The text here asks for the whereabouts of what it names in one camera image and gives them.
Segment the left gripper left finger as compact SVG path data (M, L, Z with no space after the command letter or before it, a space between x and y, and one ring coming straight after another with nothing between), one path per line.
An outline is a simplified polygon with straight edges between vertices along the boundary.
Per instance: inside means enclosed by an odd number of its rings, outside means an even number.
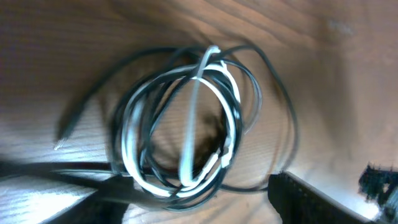
M137 198L134 181L130 177L113 176L104 181L59 174L55 179L72 185L95 189L95 192L70 208L58 212L45 223L84 224L122 223L123 216Z

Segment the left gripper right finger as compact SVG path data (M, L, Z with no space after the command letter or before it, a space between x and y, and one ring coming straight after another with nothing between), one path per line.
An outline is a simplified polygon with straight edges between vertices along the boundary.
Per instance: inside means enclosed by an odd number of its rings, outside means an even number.
M290 172L269 177L267 196L283 223L372 224Z

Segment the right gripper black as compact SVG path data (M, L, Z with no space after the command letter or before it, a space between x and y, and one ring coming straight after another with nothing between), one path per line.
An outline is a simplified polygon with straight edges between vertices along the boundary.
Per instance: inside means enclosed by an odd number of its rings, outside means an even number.
M361 174L359 191L378 205L379 223L397 223L397 168L368 164Z

